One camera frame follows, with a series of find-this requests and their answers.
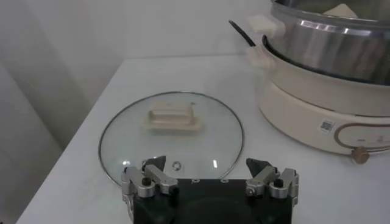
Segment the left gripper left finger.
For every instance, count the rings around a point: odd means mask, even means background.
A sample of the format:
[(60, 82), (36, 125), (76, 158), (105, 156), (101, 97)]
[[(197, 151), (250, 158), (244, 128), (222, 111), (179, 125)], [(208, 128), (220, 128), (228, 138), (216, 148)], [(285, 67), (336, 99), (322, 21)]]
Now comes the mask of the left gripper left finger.
[(148, 159), (140, 169), (134, 166), (125, 167), (121, 175), (122, 195), (151, 198), (157, 191), (164, 195), (176, 194), (179, 182), (163, 172), (165, 162), (166, 157), (160, 156)]

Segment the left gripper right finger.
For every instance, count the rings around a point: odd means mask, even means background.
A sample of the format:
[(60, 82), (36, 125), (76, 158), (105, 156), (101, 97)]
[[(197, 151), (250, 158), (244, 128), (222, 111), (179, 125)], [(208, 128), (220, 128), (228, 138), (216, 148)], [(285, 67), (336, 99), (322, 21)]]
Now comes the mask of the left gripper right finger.
[(246, 195), (259, 197), (268, 190), (270, 197), (298, 199), (299, 174), (296, 170), (286, 168), (282, 172), (267, 161), (253, 158), (246, 159), (246, 165), (252, 178), (246, 180)]

